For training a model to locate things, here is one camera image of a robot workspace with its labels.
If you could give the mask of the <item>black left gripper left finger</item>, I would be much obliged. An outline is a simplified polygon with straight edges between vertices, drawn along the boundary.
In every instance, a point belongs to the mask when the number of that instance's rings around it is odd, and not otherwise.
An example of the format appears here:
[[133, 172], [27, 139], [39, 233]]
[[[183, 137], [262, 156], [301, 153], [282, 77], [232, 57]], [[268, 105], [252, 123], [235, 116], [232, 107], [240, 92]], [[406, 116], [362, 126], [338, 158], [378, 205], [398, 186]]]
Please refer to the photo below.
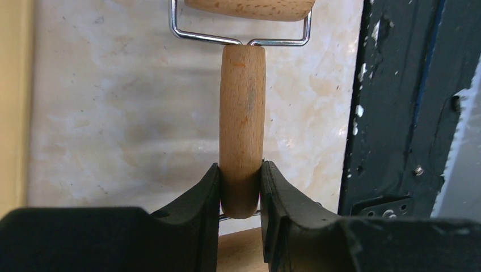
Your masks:
[[140, 207], [21, 208], [1, 219], [2, 271], [215, 271], [220, 172], [149, 213]]

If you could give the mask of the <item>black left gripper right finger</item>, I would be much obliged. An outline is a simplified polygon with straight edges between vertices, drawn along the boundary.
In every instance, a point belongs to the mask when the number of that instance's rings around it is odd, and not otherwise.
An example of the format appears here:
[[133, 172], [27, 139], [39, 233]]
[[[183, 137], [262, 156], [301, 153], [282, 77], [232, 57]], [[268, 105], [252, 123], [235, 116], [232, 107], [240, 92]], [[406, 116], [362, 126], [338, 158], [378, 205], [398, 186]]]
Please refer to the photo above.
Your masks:
[[479, 271], [480, 224], [340, 216], [260, 169], [263, 260], [270, 271]]

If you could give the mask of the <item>wooden roller tool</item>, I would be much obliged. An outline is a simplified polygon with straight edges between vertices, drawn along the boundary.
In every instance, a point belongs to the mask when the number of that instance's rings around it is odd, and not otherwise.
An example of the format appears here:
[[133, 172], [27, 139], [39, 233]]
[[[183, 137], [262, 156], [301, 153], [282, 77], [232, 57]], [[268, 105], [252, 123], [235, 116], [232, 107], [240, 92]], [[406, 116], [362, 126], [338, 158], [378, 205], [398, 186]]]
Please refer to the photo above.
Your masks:
[[180, 39], [223, 46], [220, 80], [220, 204], [233, 219], [254, 215], [260, 194], [263, 158], [266, 55], [268, 46], [304, 46], [310, 39], [314, 1], [186, 1], [193, 9], [238, 18], [303, 21], [300, 39], [240, 40], [183, 31], [177, 1], [169, 3], [169, 28]]

